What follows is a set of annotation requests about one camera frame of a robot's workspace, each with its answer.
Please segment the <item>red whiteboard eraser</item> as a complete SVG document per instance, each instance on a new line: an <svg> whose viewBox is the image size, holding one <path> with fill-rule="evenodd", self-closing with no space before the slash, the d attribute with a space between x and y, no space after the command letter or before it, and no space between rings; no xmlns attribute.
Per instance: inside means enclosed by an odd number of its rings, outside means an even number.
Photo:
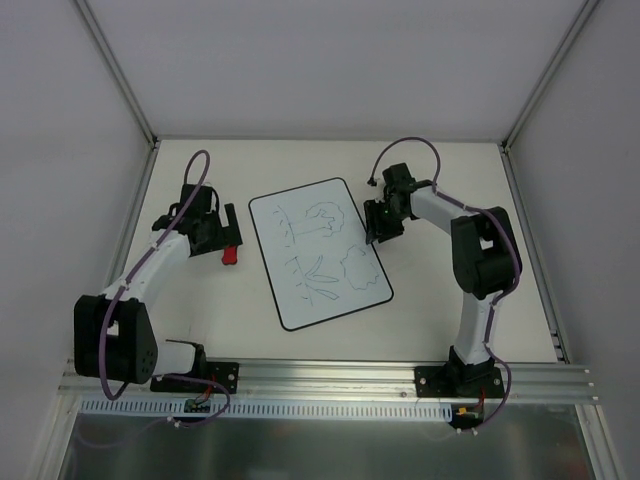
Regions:
<svg viewBox="0 0 640 480"><path fill-rule="evenodd" d="M223 250L222 264L225 266L236 265L238 262L238 246L228 246Z"/></svg>

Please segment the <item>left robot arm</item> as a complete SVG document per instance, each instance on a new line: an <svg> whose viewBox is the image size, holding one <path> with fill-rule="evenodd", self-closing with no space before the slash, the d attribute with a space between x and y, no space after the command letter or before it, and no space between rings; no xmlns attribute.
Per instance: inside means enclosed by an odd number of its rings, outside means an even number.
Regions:
<svg viewBox="0 0 640 480"><path fill-rule="evenodd" d="M73 309L77 375L125 385L149 383L157 392L197 392L215 376L203 345L159 340L150 310L169 274L188 260L220 252L238 260L243 240L235 207L221 205L211 186L183 184L178 202L151 227L146 249L131 270L98 295L83 295Z"/></svg>

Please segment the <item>white whiteboard black rim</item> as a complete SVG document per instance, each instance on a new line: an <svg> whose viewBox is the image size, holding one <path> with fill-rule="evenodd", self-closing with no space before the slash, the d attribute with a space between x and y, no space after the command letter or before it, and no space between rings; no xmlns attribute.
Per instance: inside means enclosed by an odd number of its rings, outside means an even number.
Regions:
<svg viewBox="0 0 640 480"><path fill-rule="evenodd" d="M346 181L334 177L248 203L282 328L302 330L384 305L394 290Z"/></svg>

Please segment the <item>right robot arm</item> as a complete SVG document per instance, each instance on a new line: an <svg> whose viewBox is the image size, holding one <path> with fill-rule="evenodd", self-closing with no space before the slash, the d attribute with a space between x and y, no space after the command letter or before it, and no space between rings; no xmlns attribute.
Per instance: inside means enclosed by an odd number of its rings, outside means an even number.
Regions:
<svg viewBox="0 0 640 480"><path fill-rule="evenodd" d="M406 219L425 220L451 239L453 274L463 291L459 330L442 366L416 370L417 394L479 397L491 390L497 310L517 289L522 272L508 213L469 206L427 181L385 186L382 199L364 202L364 213L369 244L401 236Z"/></svg>

